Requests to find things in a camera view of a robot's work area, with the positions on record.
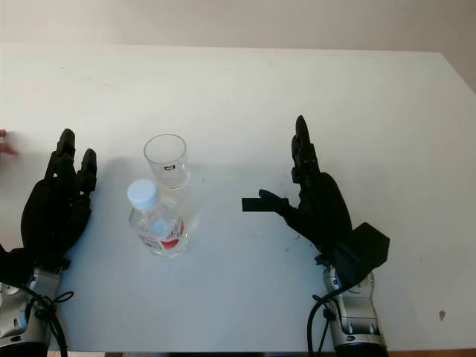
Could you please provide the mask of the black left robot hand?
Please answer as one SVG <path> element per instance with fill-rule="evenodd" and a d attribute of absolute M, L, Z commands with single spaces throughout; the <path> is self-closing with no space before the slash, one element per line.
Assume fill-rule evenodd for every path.
<path fill-rule="evenodd" d="M 64 129 L 44 178 L 34 185 L 22 212 L 23 247 L 37 261 L 61 259 L 88 224 L 90 195 L 97 183 L 97 155 L 87 149 L 79 170 L 74 169 L 74 155 L 75 134 Z"/>

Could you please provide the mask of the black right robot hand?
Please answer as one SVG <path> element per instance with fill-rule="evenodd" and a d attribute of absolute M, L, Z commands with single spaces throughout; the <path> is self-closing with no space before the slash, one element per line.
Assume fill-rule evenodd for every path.
<path fill-rule="evenodd" d="M 344 198 L 334 178 L 322 171 L 303 116 L 295 124 L 292 138 L 292 181 L 300 187 L 299 205 L 267 190 L 258 191 L 268 208 L 282 216 L 286 224 L 307 238 L 322 254 L 352 231 Z"/>

